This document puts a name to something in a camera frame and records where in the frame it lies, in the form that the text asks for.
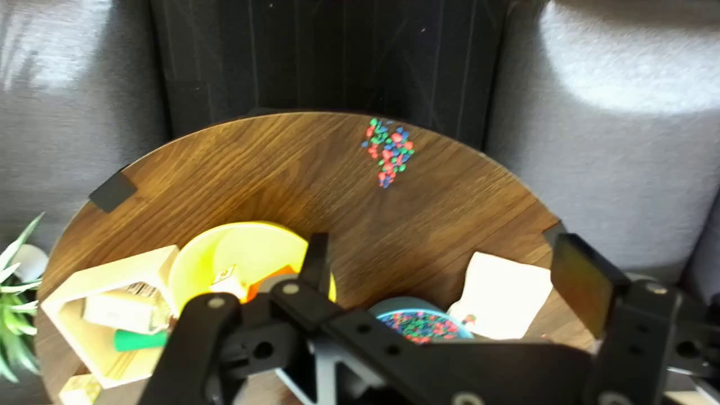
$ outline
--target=leaf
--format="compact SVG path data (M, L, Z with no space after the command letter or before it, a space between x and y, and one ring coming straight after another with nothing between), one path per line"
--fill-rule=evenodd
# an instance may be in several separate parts
M13 305L21 305L23 299L19 295L4 295L2 296L2 321L8 327L9 333L13 336L36 336L36 327L29 321L28 314L23 313L13 313Z
M23 368L39 374L36 356L28 348L28 341L21 338L12 341L8 360L9 364L21 364Z
M24 292L24 290L35 290L39 285L40 285L40 278L31 282L31 283L21 283L21 285L0 285L0 295L19 295L19 292Z
M4 356L0 356L0 376L12 382L19 382L19 376L8 366Z
M36 313L39 313L39 302L17 303L17 305L12 305L12 311L13 311L13 313L36 314Z
M21 267L21 263L13 263L13 266L0 269L0 283L4 283L12 275L17 275L19 267Z
M35 221L29 221L29 225L21 231L21 237L4 247L4 251L0 255L0 267L8 267L17 259L21 245L36 231L42 215L45 215L45 211L40 215L36 215Z

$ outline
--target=wood grain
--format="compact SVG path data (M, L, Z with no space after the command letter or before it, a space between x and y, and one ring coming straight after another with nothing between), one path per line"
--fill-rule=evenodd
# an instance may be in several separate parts
M40 299L75 269L184 245L234 221L275 221L302 237L328 231L328 263L347 309L395 295L449 309L462 292L473 251L550 263L542 231L555 219L506 168L408 125L416 157L384 192L377 161L360 148L366 123L364 114L285 113L164 143L125 168L137 184L126 202L110 213L87 202L72 219L51 251ZM554 296L532 338L581 341L584 328ZM45 314L39 314L36 348L54 396L82 364ZM103 392L103 400L134 402L140 386Z

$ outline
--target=gray couch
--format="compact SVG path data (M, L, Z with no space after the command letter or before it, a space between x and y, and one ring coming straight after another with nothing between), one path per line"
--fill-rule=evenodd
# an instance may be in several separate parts
M717 0L388 3L382 26L360 3L292 4L0 3L0 239L48 211L51 247L98 184L173 134L364 110L485 148L624 269L720 290ZM306 18L302 39L282 12Z

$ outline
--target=black panel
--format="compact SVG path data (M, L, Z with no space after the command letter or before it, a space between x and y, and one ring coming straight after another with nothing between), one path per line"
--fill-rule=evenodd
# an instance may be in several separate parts
M156 0L156 12L176 134L310 107L485 140L503 0Z

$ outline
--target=white paper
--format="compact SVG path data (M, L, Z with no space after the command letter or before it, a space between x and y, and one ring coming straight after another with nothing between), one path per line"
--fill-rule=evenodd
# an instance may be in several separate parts
M521 340L551 292L550 269L474 251L455 319L491 340Z

